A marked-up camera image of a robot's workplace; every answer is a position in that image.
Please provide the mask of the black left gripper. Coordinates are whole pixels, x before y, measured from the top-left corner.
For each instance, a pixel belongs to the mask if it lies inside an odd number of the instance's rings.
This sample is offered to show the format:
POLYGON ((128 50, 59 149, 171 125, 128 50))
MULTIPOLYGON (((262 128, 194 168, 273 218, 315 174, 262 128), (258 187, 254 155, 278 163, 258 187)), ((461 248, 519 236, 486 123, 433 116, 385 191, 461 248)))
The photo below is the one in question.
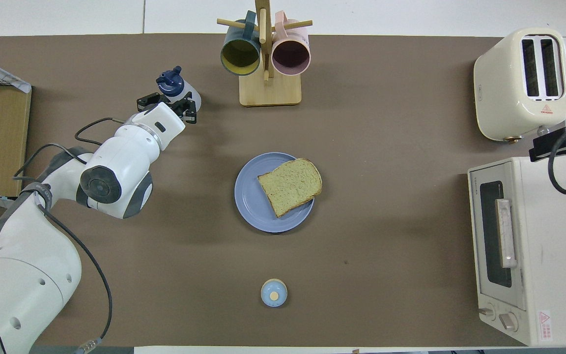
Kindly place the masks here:
POLYGON ((160 96, 157 92, 151 93, 137 99, 137 110, 143 112, 147 107, 157 105, 159 102, 166 103, 169 107, 174 107, 175 114, 182 119, 184 123, 197 123, 196 102, 191 96, 176 99, 169 98, 168 96, 160 96))

